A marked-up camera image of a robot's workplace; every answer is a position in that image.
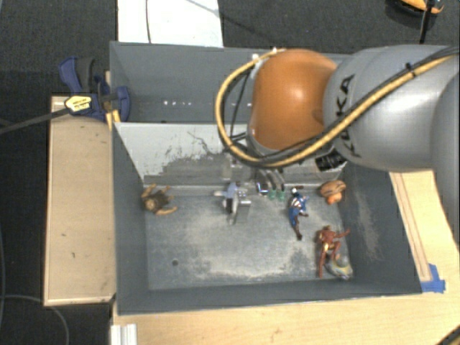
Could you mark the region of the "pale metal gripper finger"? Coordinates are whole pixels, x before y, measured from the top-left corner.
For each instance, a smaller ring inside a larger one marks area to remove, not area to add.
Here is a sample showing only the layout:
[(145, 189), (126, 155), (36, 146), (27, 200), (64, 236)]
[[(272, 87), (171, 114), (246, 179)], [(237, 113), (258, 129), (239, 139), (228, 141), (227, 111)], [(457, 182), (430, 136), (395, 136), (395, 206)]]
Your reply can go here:
[(238, 223), (245, 224), (249, 220), (249, 212), (251, 211), (252, 202), (244, 199), (238, 205)]
[(236, 223), (236, 215), (239, 207), (239, 199), (235, 198), (227, 198), (225, 200), (225, 209), (227, 212), (227, 221), (230, 225), (234, 225)]

